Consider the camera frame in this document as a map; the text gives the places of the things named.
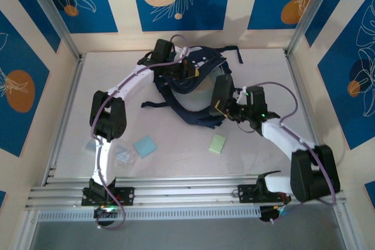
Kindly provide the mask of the aluminium mounting rail beam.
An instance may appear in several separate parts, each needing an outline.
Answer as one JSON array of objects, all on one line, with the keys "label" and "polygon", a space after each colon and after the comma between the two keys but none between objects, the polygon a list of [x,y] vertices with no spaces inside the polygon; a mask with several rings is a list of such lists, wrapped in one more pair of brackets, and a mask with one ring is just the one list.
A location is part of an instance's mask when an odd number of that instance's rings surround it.
[{"label": "aluminium mounting rail beam", "polygon": [[[135,189],[134,208],[238,206],[233,190],[240,184],[254,184],[256,175],[189,176],[189,177],[123,177],[117,187]],[[82,189],[88,178],[56,178],[44,186],[32,187],[26,210],[81,208]]]}]

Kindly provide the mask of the green sticky note pad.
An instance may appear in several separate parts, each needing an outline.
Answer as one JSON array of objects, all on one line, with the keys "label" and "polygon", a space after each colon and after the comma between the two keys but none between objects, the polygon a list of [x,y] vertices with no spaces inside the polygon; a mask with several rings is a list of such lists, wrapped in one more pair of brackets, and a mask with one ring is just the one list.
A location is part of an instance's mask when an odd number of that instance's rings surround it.
[{"label": "green sticky note pad", "polygon": [[211,152],[221,154],[225,141],[226,141],[225,136],[215,134],[209,146],[209,150]]}]

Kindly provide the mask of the aluminium frame post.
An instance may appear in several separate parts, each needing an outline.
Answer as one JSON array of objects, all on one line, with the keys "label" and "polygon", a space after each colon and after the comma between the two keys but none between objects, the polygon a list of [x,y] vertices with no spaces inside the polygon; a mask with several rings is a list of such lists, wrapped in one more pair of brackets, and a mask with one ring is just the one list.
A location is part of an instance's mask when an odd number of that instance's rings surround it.
[{"label": "aluminium frame post", "polygon": [[39,6],[43,10],[43,13],[48,18],[49,22],[53,26],[54,30],[58,34],[59,38],[64,42],[68,51],[76,59],[77,62],[81,59],[81,53],[79,52],[71,34],[63,21],[63,18],[59,14],[55,4],[52,0],[37,0]]},{"label": "aluminium frame post", "polygon": [[296,26],[295,32],[292,35],[289,45],[285,49],[285,56],[287,59],[290,59],[293,55],[299,41],[307,31],[322,2],[323,0],[309,0],[304,13],[302,14],[302,17]]}]

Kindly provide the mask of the clear plastic supplies bag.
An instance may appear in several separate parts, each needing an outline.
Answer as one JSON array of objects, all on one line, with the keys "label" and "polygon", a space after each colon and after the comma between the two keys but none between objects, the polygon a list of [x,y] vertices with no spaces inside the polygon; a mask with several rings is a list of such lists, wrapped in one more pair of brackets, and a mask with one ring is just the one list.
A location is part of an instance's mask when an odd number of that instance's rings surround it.
[{"label": "clear plastic supplies bag", "polygon": [[[96,153],[94,139],[89,140],[83,150],[91,155]],[[115,146],[115,164],[123,169],[129,169],[135,163],[137,153],[134,148],[126,142],[119,141]]]}]

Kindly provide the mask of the black controller board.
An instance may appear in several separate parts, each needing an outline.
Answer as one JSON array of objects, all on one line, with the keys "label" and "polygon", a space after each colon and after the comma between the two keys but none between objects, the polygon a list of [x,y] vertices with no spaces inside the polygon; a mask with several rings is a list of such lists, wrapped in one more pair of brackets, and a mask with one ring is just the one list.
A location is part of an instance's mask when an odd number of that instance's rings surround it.
[{"label": "black controller board", "polygon": [[118,214],[112,208],[98,207],[94,210],[93,218],[96,220],[117,218]]},{"label": "black controller board", "polygon": [[286,206],[261,206],[260,220],[263,222],[274,222],[277,219],[280,219],[285,215]]}]

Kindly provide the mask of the aluminium table side rail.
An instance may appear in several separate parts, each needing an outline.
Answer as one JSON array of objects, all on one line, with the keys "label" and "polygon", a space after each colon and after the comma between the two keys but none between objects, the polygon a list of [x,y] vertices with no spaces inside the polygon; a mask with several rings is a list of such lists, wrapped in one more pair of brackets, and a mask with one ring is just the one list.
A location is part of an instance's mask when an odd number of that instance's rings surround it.
[{"label": "aluminium table side rail", "polygon": [[54,137],[52,148],[50,150],[49,158],[46,164],[46,168],[41,181],[41,186],[45,186],[49,177],[51,168],[57,163],[57,158],[59,156],[63,139],[65,136],[67,124],[70,118],[71,109],[73,107],[74,98],[76,96],[77,88],[79,86],[81,73],[83,71],[84,62],[86,59],[86,54],[81,54],[79,60],[74,69],[73,78],[71,80],[69,91],[65,99],[62,115],[59,121],[59,126],[57,128],[56,136]]},{"label": "aluminium table side rail", "polygon": [[318,124],[315,120],[312,104],[310,102],[307,88],[303,81],[302,74],[298,68],[298,64],[296,60],[293,58],[293,56],[290,55],[286,50],[284,50],[284,54],[288,63],[289,71],[291,73],[291,76],[293,77],[296,91],[298,92],[298,97],[301,102],[302,112],[304,114],[306,123],[308,124],[311,137],[318,145],[323,145],[325,142],[319,133],[319,130],[317,127]]}]

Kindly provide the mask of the blue sticky note pad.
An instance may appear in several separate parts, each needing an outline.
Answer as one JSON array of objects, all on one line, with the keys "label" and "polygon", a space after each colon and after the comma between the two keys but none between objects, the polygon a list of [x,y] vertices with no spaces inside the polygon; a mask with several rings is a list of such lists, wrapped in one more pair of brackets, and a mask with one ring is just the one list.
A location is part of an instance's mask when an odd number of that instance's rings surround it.
[{"label": "blue sticky note pad", "polygon": [[133,147],[141,159],[144,159],[157,149],[155,142],[150,136],[145,136],[134,142]]}]

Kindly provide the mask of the black pencil case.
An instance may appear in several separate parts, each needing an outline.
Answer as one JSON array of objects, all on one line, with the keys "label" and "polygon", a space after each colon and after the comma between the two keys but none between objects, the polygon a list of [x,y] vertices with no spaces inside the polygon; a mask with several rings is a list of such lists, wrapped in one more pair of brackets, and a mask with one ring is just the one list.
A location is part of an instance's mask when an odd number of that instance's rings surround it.
[{"label": "black pencil case", "polygon": [[209,107],[209,113],[213,117],[220,116],[218,112],[213,112],[213,103],[217,100],[230,101],[233,97],[233,78],[231,74],[223,74],[216,77],[212,99]]}]

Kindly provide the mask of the navy blue backpack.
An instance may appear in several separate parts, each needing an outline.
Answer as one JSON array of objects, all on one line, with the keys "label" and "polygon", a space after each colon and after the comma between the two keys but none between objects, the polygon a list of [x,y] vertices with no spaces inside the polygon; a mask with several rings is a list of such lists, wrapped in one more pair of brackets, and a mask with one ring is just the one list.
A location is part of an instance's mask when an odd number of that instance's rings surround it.
[{"label": "navy blue backpack", "polygon": [[222,55],[225,51],[235,50],[238,62],[243,63],[238,46],[221,48],[194,46],[190,48],[187,62],[199,71],[197,77],[188,79],[172,79],[167,76],[155,76],[154,84],[164,102],[145,101],[142,108],[170,107],[189,125],[197,125],[214,129],[220,126],[225,117],[222,114],[212,116],[210,104],[216,77],[230,74],[227,59]]}]

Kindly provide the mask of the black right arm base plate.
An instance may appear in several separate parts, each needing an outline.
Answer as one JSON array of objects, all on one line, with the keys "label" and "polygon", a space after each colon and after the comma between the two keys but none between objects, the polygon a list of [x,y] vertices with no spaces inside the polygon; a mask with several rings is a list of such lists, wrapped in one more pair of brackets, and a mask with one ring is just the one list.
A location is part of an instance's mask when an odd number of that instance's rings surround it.
[{"label": "black right arm base plate", "polygon": [[238,185],[240,203],[281,203],[291,202],[291,196],[281,192],[271,192],[260,184]]}]

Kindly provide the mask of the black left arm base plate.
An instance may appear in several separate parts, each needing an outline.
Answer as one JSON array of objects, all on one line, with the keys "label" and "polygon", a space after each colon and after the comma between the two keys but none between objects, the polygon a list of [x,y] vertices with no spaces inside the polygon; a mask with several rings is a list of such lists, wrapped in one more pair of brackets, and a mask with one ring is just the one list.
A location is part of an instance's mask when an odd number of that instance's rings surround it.
[{"label": "black left arm base plate", "polygon": [[[133,187],[115,187],[110,190],[121,206],[132,206],[134,201]],[[82,206],[117,206],[115,200],[104,187],[91,189],[85,187],[81,199]]]}]

